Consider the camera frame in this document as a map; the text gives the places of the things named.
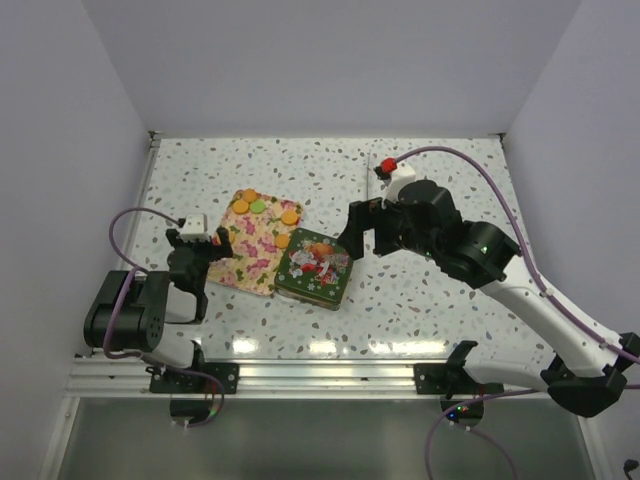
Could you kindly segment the floral rectangular tray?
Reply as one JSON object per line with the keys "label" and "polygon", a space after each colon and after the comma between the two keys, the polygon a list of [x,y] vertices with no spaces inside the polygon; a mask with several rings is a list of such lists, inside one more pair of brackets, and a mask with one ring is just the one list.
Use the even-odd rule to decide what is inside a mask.
{"label": "floral rectangular tray", "polygon": [[[232,245],[233,257],[211,264],[207,280],[219,285],[235,288],[260,296],[269,296],[274,291],[275,274],[285,249],[276,247],[274,240],[279,234],[289,237],[299,226],[304,208],[299,202],[257,192],[267,206],[264,212],[255,214],[250,210],[236,214],[232,205],[243,199],[243,192],[236,191],[225,210],[220,226],[235,232],[236,240]],[[280,220],[284,211],[295,210],[299,215],[298,223],[285,225]]]}

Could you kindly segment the gold tin lid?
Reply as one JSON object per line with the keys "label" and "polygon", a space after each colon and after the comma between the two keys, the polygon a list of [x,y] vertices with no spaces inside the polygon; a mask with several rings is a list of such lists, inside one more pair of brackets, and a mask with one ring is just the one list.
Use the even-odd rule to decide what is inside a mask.
{"label": "gold tin lid", "polygon": [[334,238],[297,228],[276,271],[275,292],[286,290],[343,300],[352,269],[353,260]]}

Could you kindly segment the metal tongs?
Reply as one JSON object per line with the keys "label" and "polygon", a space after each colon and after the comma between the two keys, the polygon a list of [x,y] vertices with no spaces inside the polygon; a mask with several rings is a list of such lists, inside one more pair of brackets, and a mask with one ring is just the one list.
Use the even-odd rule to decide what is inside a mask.
{"label": "metal tongs", "polygon": [[369,152],[366,160],[366,169],[365,169],[365,189],[364,189],[364,199],[367,200],[370,198],[370,171],[371,171],[371,152]]}

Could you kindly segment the square cookie tin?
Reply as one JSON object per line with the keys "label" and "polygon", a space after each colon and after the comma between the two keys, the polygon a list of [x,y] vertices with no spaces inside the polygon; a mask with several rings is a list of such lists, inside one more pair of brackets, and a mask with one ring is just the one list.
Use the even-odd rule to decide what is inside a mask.
{"label": "square cookie tin", "polygon": [[313,296],[313,295],[309,296],[309,295],[303,295],[303,294],[286,291],[286,290],[277,290],[276,293],[280,297],[286,298],[288,300],[295,300],[300,303],[313,305],[316,307],[320,307],[320,308],[324,308],[332,311],[338,310],[342,303],[341,297],[334,298],[331,296]]}

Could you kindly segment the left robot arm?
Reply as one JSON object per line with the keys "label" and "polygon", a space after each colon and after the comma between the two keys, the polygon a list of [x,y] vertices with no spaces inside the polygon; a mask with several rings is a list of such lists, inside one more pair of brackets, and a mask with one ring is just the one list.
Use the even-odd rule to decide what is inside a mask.
{"label": "left robot arm", "polygon": [[196,239],[176,229],[169,229],[166,237],[172,247],[166,270],[144,274],[134,267],[106,275],[86,315],[83,337],[88,347],[109,359],[139,358],[173,370],[175,384],[193,393],[208,379],[202,349],[193,340],[171,340],[164,327],[204,320],[208,270],[233,251],[223,227],[215,238],[205,234]]}

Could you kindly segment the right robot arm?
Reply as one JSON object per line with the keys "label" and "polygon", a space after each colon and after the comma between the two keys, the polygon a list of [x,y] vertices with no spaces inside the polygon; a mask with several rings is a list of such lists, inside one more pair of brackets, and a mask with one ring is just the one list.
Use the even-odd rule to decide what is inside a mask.
{"label": "right robot arm", "polygon": [[476,385],[503,384],[543,391],[565,410],[592,418],[616,403],[628,385],[624,375],[639,355],[639,337],[619,334],[591,319],[559,294],[536,284],[524,252],[499,227],[462,218],[450,192],[430,180],[399,191],[396,200],[350,204],[338,238],[354,260],[364,255],[364,234],[374,233],[382,257],[411,251],[440,271],[497,301],[538,334],[555,356],[545,367],[483,359],[477,342],[461,341],[441,373],[432,376],[448,396]]}

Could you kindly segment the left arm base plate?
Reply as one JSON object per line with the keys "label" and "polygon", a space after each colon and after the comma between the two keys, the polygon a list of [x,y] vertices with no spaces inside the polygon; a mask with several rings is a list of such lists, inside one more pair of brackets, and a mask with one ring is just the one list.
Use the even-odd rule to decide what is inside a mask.
{"label": "left arm base plate", "polygon": [[235,394],[240,379],[240,365],[227,362],[207,362],[200,374],[177,373],[173,370],[161,370],[147,366],[145,372],[151,375],[149,391],[154,394],[203,394],[210,393],[215,378],[221,386],[215,391]]}

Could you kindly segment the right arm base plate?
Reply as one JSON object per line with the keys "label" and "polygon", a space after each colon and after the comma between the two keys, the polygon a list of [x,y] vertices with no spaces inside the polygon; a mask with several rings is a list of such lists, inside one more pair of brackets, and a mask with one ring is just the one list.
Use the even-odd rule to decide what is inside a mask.
{"label": "right arm base plate", "polygon": [[460,366],[447,363],[416,363],[413,380],[418,395],[441,395],[450,399],[454,395],[497,394],[504,391],[501,383],[481,384]]}

